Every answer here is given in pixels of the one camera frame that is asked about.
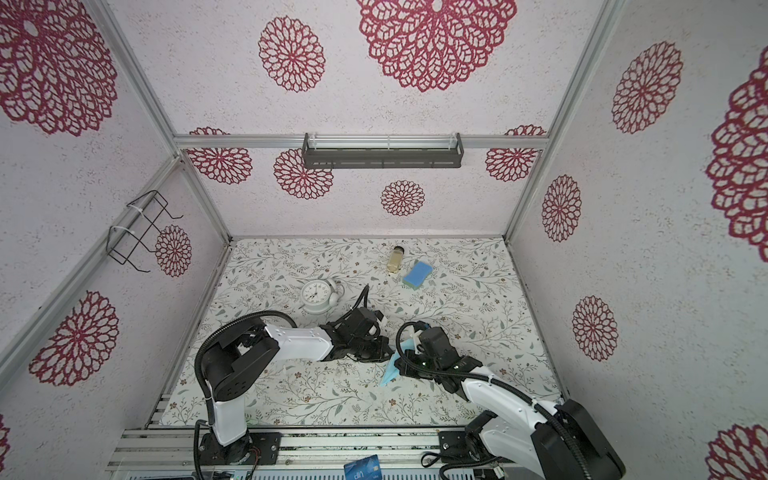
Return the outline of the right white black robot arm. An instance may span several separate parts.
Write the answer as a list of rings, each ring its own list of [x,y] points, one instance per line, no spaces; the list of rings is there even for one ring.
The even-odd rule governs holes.
[[[569,399],[541,400],[460,355],[441,327],[404,323],[395,336],[402,376],[428,380],[482,409],[464,429],[463,456],[451,467],[511,462],[543,479],[621,479],[626,466],[590,413]]]

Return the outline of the blue card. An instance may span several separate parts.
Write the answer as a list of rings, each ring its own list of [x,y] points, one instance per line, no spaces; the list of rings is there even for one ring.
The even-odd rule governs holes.
[[[345,480],[382,480],[383,474],[377,455],[370,455],[344,465]]]

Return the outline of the small yellow liquid jar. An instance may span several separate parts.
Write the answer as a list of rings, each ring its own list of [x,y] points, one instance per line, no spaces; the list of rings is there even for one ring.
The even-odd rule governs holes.
[[[405,249],[402,246],[395,246],[389,256],[386,268],[389,273],[398,273],[401,269],[404,259]]]

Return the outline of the white alarm clock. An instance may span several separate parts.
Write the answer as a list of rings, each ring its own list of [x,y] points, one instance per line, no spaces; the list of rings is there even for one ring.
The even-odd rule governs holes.
[[[300,291],[302,308],[308,314],[324,314],[338,304],[344,293],[344,287],[336,281],[311,280]]]

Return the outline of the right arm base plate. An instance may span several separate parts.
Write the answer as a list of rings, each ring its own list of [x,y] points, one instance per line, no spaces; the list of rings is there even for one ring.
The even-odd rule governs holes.
[[[478,433],[467,433],[464,430],[441,430],[438,432],[440,454],[448,463],[478,463],[497,458],[502,463],[514,461],[494,454]]]

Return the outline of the black wall shelf rack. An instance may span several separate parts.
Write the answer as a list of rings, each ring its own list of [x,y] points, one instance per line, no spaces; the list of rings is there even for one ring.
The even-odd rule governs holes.
[[[464,153],[459,134],[421,141],[392,136],[321,140],[307,133],[301,160],[309,170],[457,169],[462,166]]]

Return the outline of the blue green sponge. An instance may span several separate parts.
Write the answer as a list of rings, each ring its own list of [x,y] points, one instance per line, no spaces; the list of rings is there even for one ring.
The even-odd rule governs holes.
[[[403,283],[412,289],[419,289],[433,272],[433,267],[425,262],[417,261],[412,269],[403,277]]]

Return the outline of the light blue paper sheet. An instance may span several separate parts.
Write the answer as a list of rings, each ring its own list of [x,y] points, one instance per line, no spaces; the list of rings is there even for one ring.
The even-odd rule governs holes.
[[[407,339],[400,344],[400,347],[403,352],[407,350],[414,350],[415,349],[414,340]],[[387,384],[391,383],[392,381],[394,381],[396,378],[400,376],[399,369],[396,366],[396,361],[399,358],[400,358],[400,354],[397,352],[395,352],[390,358],[389,363],[384,371],[381,382],[379,384],[380,387],[386,386]]]

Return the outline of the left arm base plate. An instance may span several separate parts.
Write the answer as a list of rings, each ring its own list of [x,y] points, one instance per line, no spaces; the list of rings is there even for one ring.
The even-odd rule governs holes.
[[[193,449],[193,461],[199,466],[275,465],[282,435],[278,432],[247,433],[228,446],[206,432]]]

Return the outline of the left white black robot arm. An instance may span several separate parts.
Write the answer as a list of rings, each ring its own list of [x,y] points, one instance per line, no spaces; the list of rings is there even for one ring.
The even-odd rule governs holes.
[[[394,350],[382,334],[382,319],[378,311],[359,307],[329,323],[299,328],[290,316],[265,310],[218,328],[203,341],[193,362],[216,442],[228,447],[246,437],[244,395],[274,362],[389,361]]]

